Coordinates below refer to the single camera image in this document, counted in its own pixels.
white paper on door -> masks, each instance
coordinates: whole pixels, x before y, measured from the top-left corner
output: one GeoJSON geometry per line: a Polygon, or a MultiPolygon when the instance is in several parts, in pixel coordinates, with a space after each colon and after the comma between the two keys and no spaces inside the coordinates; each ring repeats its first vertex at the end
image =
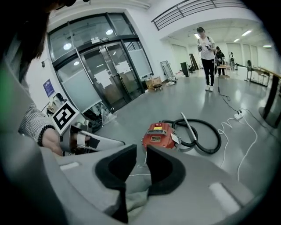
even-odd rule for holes
{"type": "Polygon", "coordinates": [[[123,62],[119,63],[118,65],[116,65],[116,70],[117,70],[117,73],[119,73],[119,74],[127,73],[127,72],[131,71],[130,66],[127,61],[123,61],[123,62]]]}
{"type": "Polygon", "coordinates": [[[112,84],[111,81],[110,81],[110,76],[109,76],[109,74],[106,70],[103,70],[103,71],[95,74],[94,77],[97,79],[97,83],[102,84],[103,88],[112,84]]]}

double door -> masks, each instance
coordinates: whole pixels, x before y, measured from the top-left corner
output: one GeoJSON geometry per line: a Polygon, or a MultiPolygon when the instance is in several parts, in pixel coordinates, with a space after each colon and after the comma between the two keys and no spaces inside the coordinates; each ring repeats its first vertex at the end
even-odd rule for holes
{"type": "Polygon", "coordinates": [[[81,54],[94,88],[114,111],[143,93],[120,42],[99,46],[81,54]]]}

black hose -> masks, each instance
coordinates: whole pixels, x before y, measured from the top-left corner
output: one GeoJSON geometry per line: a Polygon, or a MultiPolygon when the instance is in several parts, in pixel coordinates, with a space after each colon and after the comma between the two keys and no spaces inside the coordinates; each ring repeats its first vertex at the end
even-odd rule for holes
{"type": "MultiPolygon", "coordinates": [[[[217,144],[215,149],[206,149],[206,148],[204,148],[198,142],[198,133],[197,133],[196,129],[191,126],[191,129],[192,129],[192,131],[193,131],[193,133],[194,133],[194,135],[195,135],[197,140],[194,140],[192,143],[186,143],[183,140],[181,140],[181,144],[182,145],[184,145],[186,147],[193,147],[194,145],[197,145],[200,150],[202,150],[203,152],[205,152],[207,154],[214,154],[214,153],[216,153],[220,149],[220,147],[221,147],[221,137],[220,137],[219,132],[217,131],[217,129],[213,125],[211,125],[210,123],[208,123],[206,121],[198,120],[198,119],[187,119],[187,121],[188,122],[202,123],[202,124],[205,124],[206,126],[210,127],[214,131],[214,133],[216,135],[216,138],[218,140],[218,144],[217,144]]],[[[188,128],[187,124],[184,121],[184,119],[175,120],[175,121],[163,120],[162,123],[171,123],[173,129],[175,129],[176,125],[188,128]]]]}

vacuum wand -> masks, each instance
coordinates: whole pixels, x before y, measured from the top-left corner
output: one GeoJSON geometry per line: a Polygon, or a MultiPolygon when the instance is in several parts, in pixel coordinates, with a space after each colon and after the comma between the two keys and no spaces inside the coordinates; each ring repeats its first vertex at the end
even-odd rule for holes
{"type": "Polygon", "coordinates": [[[188,123],[188,121],[187,121],[185,115],[184,115],[182,112],[181,112],[180,114],[181,114],[181,116],[183,117],[185,123],[187,124],[188,129],[189,129],[190,132],[192,133],[193,141],[197,140],[197,138],[196,138],[195,134],[193,133],[193,130],[192,130],[191,126],[189,125],[189,123],[188,123]]]}

black speaker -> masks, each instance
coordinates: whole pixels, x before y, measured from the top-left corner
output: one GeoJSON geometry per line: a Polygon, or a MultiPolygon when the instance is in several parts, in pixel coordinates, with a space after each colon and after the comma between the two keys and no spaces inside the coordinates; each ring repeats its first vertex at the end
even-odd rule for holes
{"type": "Polygon", "coordinates": [[[182,62],[180,65],[181,65],[181,70],[183,71],[185,77],[189,77],[187,62],[182,62]]]}

